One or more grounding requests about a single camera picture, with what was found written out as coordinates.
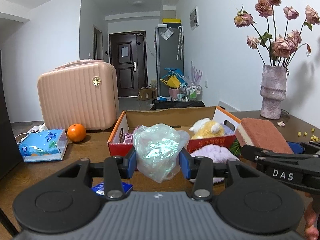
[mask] cardboard box on floor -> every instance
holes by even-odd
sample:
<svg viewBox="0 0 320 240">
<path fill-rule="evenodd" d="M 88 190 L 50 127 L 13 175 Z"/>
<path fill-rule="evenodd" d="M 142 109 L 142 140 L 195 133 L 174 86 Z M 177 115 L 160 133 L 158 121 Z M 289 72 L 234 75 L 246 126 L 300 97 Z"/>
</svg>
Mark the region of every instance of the cardboard box on floor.
<svg viewBox="0 0 320 240">
<path fill-rule="evenodd" d="M 143 88 L 139 89 L 138 100 L 157 99 L 156 88 Z"/>
<path fill-rule="evenodd" d="M 240 119 L 230 114 L 221 107 L 190 107 L 190 108 L 171 108 L 156 111 L 123 111 L 119 117 L 108 140 L 110 155 L 125 156 L 132 147 L 132 144 L 121 143 L 126 132 L 132 132 L 137 126 L 152 126 L 158 123 L 164 123 L 176 130 L 184 130 L 193 136 L 189 128 L 193 124 L 203 118 L 209 117 L 219 123 L 227 124 L 229 122 L 237 128 Z M 216 144 L 229 148 L 235 141 L 236 137 L 223 136 L 207 139 L 190 140 L 187 146 L 189 153 L 202 148 L 207 144 Z"/>
</svg>

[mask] ceramic vase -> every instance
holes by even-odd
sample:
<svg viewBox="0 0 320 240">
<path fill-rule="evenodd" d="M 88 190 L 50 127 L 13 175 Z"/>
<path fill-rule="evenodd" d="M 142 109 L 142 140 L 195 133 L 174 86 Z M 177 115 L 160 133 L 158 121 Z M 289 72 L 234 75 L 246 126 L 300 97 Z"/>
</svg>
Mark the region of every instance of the ceramic vase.
<svg viewBox="0 0 320 240">
<path fill-rule="evenodd" d="M 260 115 L 277 120 L 281 115 L 281 101 L 285 100 L 287 90 L 286 68 L 264 65 L 262 72 L 261 91 L 262 107 Z"/>
</svg>

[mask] pink suitcase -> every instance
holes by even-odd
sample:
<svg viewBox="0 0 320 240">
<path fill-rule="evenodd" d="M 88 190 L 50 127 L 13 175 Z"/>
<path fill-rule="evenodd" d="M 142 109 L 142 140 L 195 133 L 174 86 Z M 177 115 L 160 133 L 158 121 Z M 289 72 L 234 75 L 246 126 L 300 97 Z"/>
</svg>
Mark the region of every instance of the pink suitcase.
<svg viewBox="0 0 320 240">
<path fill-rule="evenodd" d="M 38 94 L 48 129 L 110 128 L 119 111 L 116 69 L 103 60 L 67 63 L 38 79 Z"/>
</svg>

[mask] stuffed animal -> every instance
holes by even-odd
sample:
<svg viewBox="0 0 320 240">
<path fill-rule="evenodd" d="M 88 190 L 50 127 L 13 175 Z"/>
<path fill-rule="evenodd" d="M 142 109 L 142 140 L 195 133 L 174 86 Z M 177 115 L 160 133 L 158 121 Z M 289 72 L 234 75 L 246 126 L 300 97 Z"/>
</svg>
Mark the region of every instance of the stuffed animal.
<svg viewBox="0 0 320 240">
<path fill-rule="evenodd" d="M 194 132 L 191 139 L 204 139 L 224 136 L 224 129 L 218 122 L 210 120 L 210 118 L 201 119 L 189 129 Z"/>
</svg>

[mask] iridescent plastic bag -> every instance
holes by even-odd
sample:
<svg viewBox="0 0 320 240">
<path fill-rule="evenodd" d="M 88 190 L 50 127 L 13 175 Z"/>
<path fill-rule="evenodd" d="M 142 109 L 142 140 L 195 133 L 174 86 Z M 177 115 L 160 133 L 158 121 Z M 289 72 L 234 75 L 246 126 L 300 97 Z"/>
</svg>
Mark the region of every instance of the iridescent plastic bag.
<svg viewBox="0 0 320 240">
<path fill-rule="evenodd" d="M 163 123 L 141 126 L 133 133 L 137 151 L 137 168 L 145 176 L 161 183 L 179 172 L 179 152 L 189 142 L 185 131 L 176 131 Z"/>
</svg>

